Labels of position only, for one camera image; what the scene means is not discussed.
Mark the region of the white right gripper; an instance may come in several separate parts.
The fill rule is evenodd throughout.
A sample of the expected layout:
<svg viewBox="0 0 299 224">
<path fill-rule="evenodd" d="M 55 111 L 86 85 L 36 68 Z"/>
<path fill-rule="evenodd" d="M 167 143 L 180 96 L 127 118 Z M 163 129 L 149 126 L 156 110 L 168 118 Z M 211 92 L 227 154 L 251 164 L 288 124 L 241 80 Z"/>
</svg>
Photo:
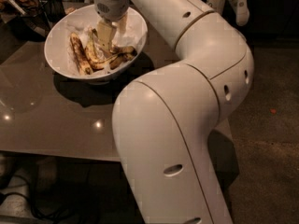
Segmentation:
<svg viewBox="0 0 299 224">
<path fill-rule="evenodd" d="M 96 13 L 103 18 L 97 23 L 99 44 L 105 51 L 110 51 L 116 31 L 120 35 L 126 33 L 129 0 L 84 0 L 86 4 L 94 4 Z M 117 27 L 112 21 L 118 21 Z"/>
</svg>

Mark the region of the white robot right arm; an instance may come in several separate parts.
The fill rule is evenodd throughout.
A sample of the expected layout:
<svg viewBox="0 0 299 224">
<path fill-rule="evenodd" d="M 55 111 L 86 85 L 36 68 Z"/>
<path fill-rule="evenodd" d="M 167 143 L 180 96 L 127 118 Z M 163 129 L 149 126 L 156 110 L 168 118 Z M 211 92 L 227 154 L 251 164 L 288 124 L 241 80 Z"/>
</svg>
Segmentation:
<svg viewBox="0 0 299 224">
<path fill-rule="evenodd" d="M 117 21 L 126 0 L 93 0 Z M 242 34 L 201 0 L 131 0 L 179 60 L 130 82 L 112 112 L 121 165 L 147 224 L 233 224 L 208 152 L 242 103 L 254 61 Z"/>
</svg>

